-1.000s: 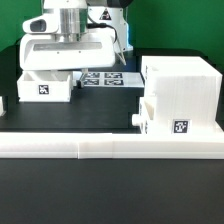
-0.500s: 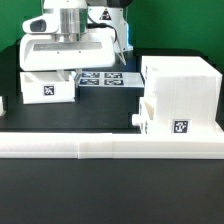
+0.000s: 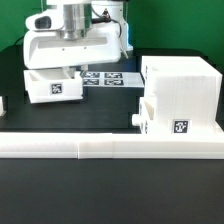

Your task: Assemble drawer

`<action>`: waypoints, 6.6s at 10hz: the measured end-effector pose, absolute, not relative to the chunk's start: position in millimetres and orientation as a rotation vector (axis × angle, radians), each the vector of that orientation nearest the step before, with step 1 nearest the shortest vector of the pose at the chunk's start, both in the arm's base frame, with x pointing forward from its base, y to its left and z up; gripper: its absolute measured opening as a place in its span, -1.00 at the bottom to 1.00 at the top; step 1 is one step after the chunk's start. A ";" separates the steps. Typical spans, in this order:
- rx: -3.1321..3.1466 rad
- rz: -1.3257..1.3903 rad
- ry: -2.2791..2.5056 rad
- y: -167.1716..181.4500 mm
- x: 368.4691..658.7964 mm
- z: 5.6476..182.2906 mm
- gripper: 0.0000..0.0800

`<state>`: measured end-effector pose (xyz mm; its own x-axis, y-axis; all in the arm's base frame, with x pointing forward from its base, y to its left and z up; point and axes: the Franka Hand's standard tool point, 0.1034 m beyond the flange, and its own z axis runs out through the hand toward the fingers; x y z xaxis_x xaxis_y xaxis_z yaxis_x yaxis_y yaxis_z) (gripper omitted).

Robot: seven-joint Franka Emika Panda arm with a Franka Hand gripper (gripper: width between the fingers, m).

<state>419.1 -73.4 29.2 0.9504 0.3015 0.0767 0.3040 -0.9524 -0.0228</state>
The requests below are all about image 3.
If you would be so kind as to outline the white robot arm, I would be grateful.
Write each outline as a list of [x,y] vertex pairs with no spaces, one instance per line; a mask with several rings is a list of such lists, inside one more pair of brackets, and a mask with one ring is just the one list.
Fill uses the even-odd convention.
[[47,0],[25,21],[23,58],[30,70],[112,63],[126,57],[125,0]]

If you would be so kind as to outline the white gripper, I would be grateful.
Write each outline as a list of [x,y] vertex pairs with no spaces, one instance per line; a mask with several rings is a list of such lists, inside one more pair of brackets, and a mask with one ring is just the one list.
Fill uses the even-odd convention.
[[28,69],[63,67],[68,79],[75,78],[80,66],[88,71],[90,64],[117,62],[121,57],[119,28],[115,23],[94,24],[87,35],[74,40],[64,40],[58,31],[28,31],[24,38],[23,58]]

